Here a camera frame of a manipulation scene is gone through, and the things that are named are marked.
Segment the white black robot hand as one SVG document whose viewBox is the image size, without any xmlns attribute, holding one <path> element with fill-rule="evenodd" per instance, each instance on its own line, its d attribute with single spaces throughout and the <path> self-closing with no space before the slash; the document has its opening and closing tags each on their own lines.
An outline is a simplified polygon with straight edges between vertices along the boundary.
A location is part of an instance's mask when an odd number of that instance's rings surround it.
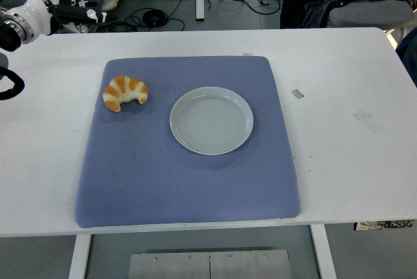
<svg viewBox="0 0 417 279">
<path fill-rule="evenodd" d="M 29 25 L 34 36 L 51 35 L 66 23 L 105 23 L 115 19 L 93 0 L 27 0 Z"/>
</svg>

